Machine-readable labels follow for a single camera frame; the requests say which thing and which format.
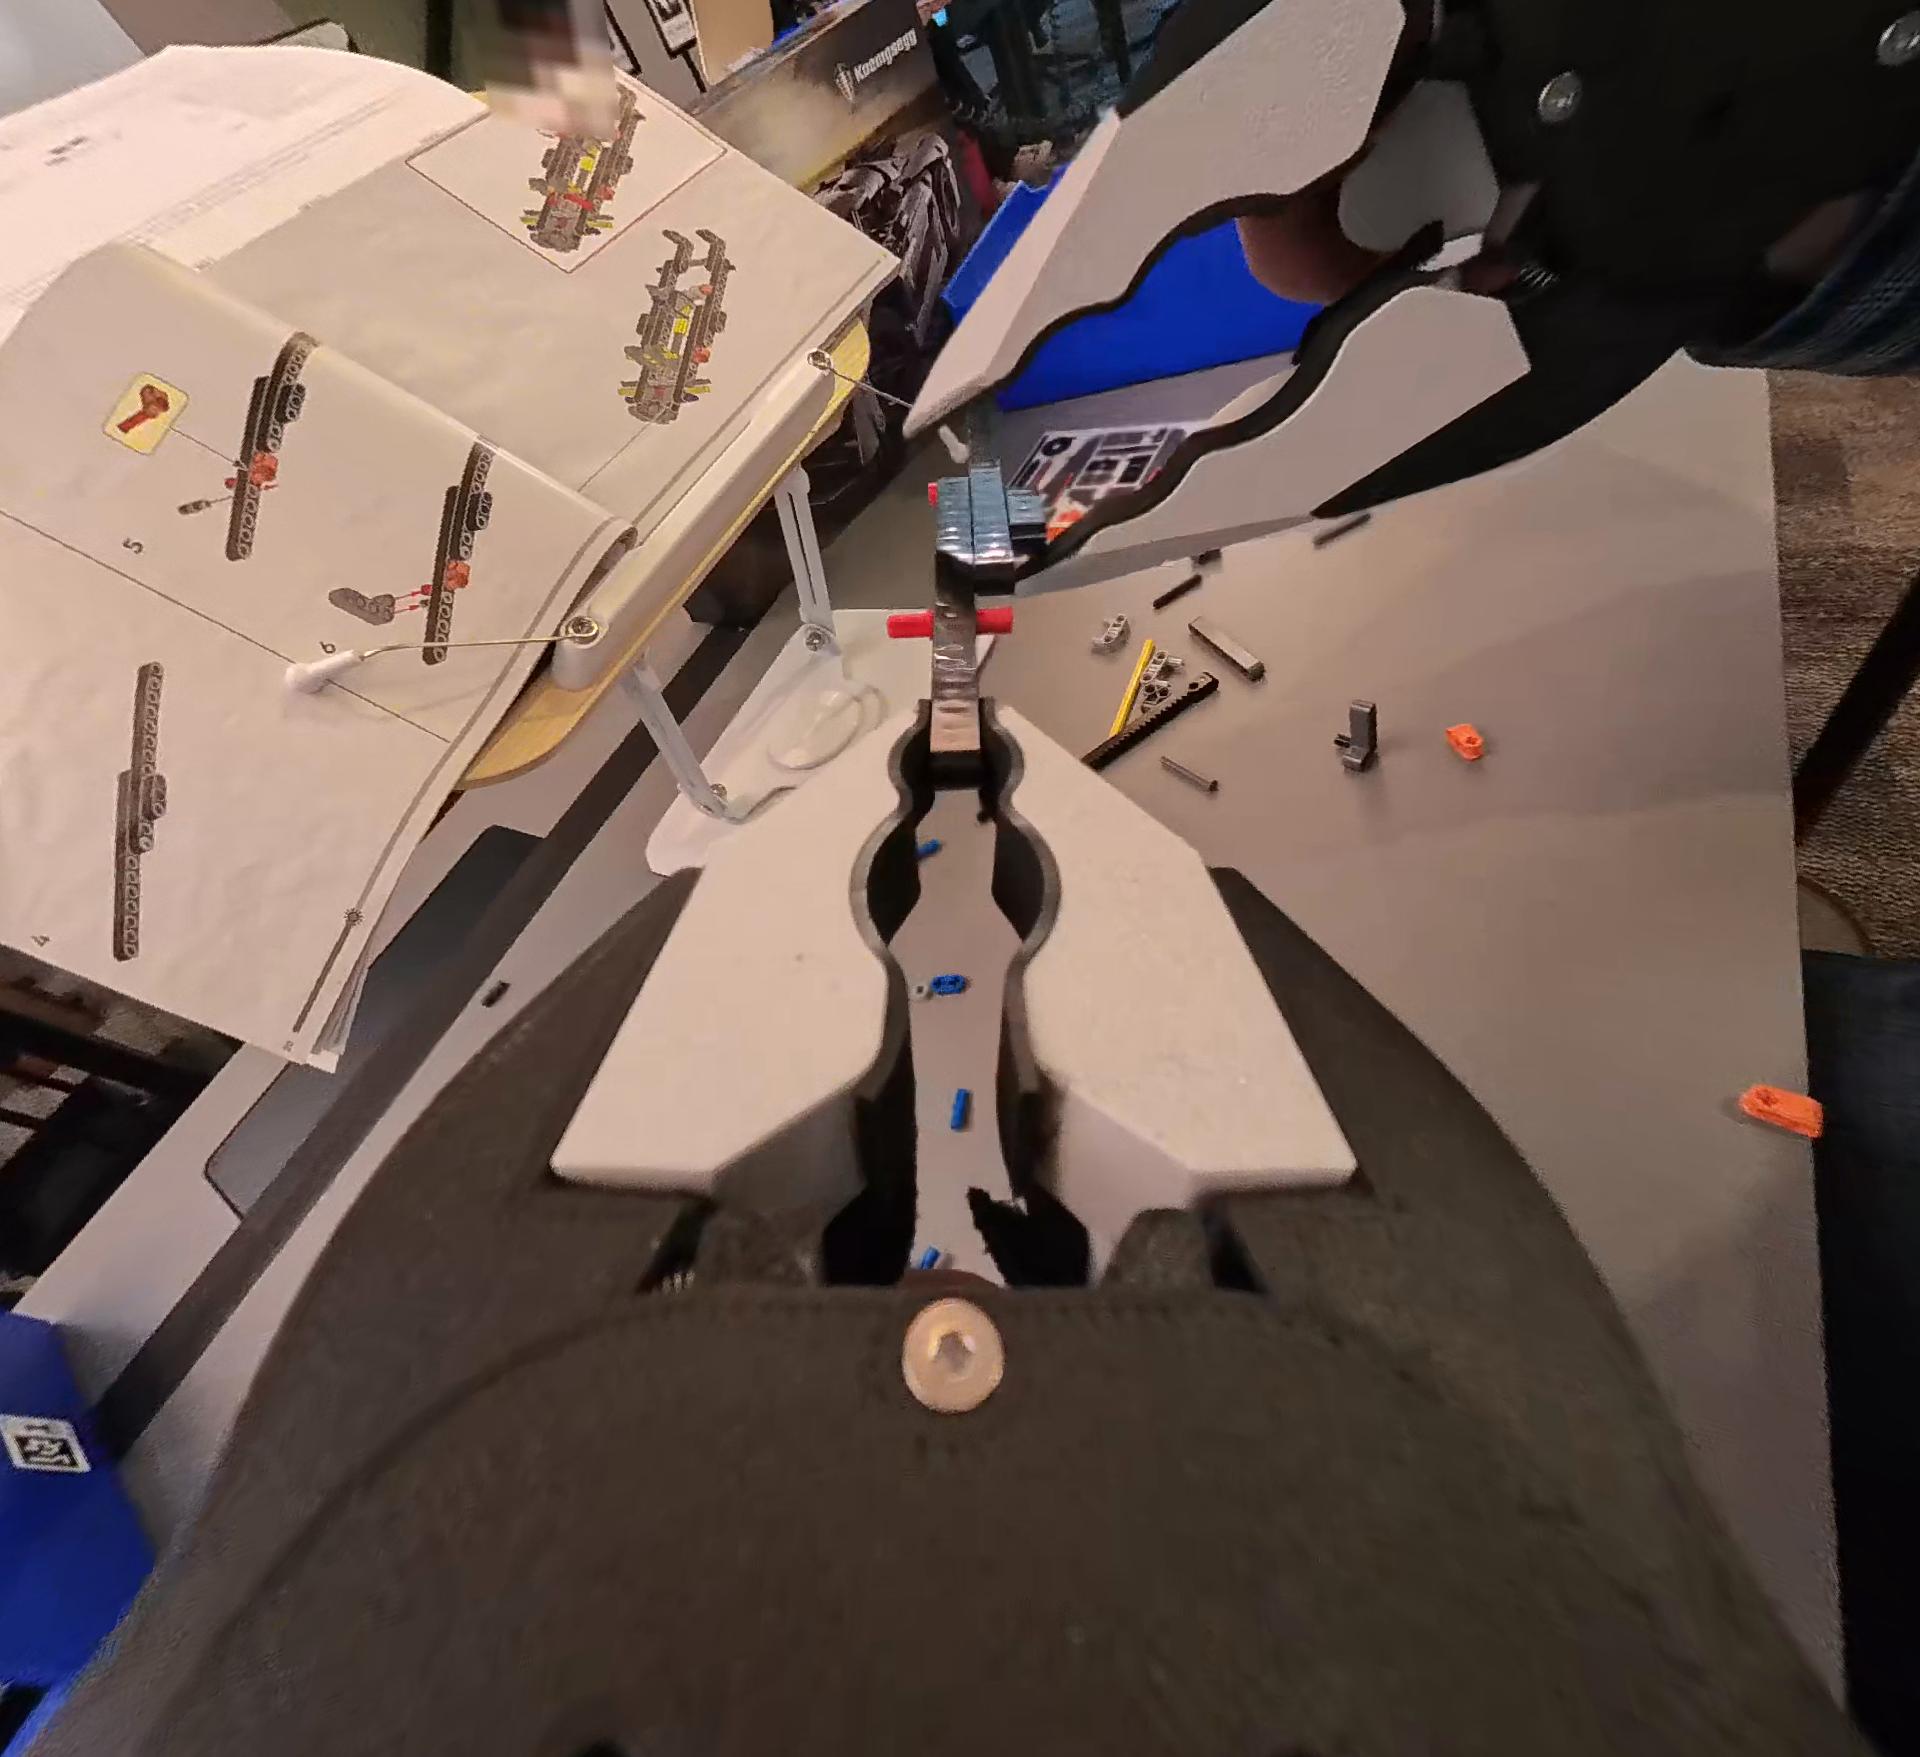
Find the instruction booklet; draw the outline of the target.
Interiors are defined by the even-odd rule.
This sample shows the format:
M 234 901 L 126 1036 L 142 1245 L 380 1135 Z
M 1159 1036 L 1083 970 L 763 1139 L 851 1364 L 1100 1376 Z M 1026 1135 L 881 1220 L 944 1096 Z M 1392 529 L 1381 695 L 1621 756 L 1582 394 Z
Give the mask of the instruction booklet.
M 366 56 L 3 117 L 3 945 L 330 1071 L 588 591 L 880 243 L 622 83 L 560 142 Z

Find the wooden book rest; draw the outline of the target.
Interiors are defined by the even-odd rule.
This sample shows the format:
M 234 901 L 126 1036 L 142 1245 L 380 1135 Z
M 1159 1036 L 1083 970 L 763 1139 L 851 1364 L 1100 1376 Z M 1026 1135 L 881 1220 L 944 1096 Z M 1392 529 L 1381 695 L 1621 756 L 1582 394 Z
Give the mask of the wooden book rest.
M 870 359 L 866 321 L 796 356 L 690 490 L 638 535 L 583 597 L 592 638 L 559 638 L 468 766 L 458 794 L 501 785 L 548 762 L 616 680 L 645 664 L 709 574 L 767 505 L 786 511 L 793 574 L 820 558 L 806 461 L 829 442 Z

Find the black gear rack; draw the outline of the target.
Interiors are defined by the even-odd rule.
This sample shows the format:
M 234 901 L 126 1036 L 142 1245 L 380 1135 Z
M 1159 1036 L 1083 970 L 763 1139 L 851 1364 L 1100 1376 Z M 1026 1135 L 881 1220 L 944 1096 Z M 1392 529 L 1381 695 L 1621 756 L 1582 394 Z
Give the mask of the black gear rack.
M 1159 735 L 1180 717 L 1201 708 L 1218 693 L 1218 676 L 1203 673 L 1189 680 L 1184 689 L 1154 703 L 1143 717 L 1134 720 L 1127 728 L 1094 744 L 1080 756 L 1080 763 L 1094 772 L 1103 772 L 1121 762 L 1146 741 Z

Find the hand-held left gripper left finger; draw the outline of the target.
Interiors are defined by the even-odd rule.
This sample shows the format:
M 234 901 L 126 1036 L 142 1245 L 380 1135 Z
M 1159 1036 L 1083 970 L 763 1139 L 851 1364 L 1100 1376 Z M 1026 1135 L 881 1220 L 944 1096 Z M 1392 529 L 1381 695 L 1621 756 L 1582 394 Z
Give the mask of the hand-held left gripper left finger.
M 918 1209 L 907 983 L 922 717 L 730 835 L 551 1155 L 564 1184 L 702 1200 L 800 1237 L 831 1286 L 905 1276 Z

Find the blue plastic bin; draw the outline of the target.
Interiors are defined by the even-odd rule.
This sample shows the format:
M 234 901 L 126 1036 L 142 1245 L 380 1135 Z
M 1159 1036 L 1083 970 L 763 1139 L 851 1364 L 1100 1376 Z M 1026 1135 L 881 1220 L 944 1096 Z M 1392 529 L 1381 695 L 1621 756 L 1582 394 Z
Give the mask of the blue plastic bin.
M 1176 242 L 1140 290 L 1039 349 L 995 397 L 1021 410 L 1297 351 L 1319 313 L 1249 271 L 1231 225 Z

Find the person's right forearm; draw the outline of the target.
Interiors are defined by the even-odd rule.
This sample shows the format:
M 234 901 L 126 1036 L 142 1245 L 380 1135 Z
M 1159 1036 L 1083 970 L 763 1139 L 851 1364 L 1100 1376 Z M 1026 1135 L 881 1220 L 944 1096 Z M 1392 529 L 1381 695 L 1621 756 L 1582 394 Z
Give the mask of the person's right forearm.
M 1847 227 L 1806 288 L 1747 336 L 1711 336 L 1687 356 L 1718 371 L 1842 379 L 1917 371 L 1917 161 Z

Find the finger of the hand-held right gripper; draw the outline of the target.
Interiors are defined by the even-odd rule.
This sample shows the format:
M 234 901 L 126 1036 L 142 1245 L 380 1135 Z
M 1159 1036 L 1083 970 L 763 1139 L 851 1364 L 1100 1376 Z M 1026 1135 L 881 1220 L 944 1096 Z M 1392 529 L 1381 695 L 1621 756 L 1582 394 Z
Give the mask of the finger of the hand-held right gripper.
M 1530 369 L 1514 309 L 1453 280 L 1381 280 L 1313 327 L 1292 373 L 1194 430 L 1136 492 L 1094 505 L 1034 593 L 1106 583 L 1308 523 Z
M 948 339 L 905 432 L 940 425 L 1016 379 L 1053 332 L 1124 302 L 1166 239 L 1353 159 L 1401 33 L 1401 0 L 1271 0 L 1102 118 Z

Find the long black beam assembly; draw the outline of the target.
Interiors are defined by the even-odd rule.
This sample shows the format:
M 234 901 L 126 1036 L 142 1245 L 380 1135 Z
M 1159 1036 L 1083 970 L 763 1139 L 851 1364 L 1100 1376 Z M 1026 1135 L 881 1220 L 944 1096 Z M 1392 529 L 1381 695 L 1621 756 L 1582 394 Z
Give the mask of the long black beam assembly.
M 977 640 L 1044 555 L 1049 504 L 1012 490 L 985 450 L 935 484 L 932 513 L 925 763 L 935 789 L 961 789 L 985 759 Z

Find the black sign easel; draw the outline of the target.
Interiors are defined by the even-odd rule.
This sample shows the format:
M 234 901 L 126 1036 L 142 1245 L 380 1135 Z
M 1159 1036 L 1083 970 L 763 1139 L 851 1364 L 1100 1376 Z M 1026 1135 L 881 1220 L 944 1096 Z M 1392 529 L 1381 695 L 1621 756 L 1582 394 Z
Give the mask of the black sign easel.
M 1790 779 L 1793 842 L 1803 843 L 1882 739 L 1917 680 L 1917 574 L 1826 714 Z

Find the sticker sheet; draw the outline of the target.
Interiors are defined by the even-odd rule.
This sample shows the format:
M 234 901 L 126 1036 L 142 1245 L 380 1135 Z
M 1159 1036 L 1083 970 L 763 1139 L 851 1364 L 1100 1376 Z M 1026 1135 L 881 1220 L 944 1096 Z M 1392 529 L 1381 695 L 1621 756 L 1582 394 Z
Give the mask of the sticker sheet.
M 1109 425 L 1051 430 L 1039 435 L 1009 489 L 1044 498 L 1058 518 L 1136 492 L 1190 433 L 1189 425 Z

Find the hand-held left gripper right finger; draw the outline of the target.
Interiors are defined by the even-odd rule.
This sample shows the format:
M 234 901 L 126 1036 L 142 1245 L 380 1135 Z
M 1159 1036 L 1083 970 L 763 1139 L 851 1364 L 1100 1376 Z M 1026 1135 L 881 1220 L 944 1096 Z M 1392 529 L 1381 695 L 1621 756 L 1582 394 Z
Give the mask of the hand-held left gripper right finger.
M 1201 855 L 1018 713 L 980 708 L 992 898 L 1015 934 L 995 1065 L 1012 1290 L 1080 1288 L 1149 1215 L 1346 1187 L 1358 1158 Z

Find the white stand base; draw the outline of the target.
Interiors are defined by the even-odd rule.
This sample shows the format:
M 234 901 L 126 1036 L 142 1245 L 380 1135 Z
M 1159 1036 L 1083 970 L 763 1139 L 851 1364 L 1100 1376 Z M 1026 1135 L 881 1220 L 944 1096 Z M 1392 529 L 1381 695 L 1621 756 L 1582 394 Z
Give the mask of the white stand base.
M 642 722 L 678 796 L 647 842 L 666 877 L 704 865 L 731 828 L 800 789 L 855 744 L 910 720 L 930 680 L 930 640 L 893 640 L 888 612 L 838 612 L 803 624 L 709 750 L 695 750 L 645 671 Z

